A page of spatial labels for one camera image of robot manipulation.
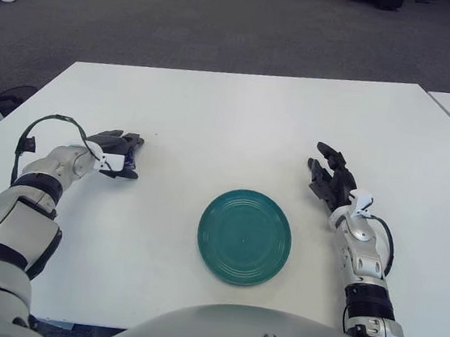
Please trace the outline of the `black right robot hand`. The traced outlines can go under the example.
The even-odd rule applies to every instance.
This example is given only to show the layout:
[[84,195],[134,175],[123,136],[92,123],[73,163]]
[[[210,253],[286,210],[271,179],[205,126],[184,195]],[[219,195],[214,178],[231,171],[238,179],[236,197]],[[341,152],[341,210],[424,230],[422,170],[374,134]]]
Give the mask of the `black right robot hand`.
[[308,168],[311,174],[309,188],[314,195],[326,203],[332,213],[341,206],[351,204],[349,193],[357,188],[353,175],[346,167],[343,154],[324,142],[316,144],[318,151],[326,160],[333,174],[322,167],[315,158],[309,158]]

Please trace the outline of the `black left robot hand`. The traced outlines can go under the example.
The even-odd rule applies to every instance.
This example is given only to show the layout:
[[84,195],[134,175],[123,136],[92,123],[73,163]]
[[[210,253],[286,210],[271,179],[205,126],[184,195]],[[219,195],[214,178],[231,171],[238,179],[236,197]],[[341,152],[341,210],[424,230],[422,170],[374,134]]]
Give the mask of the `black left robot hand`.
[[110,178],[138,179],[136,152],[145,140],[139,134],[120,129],[104,131],[86,139],[97,156],[95,169]]

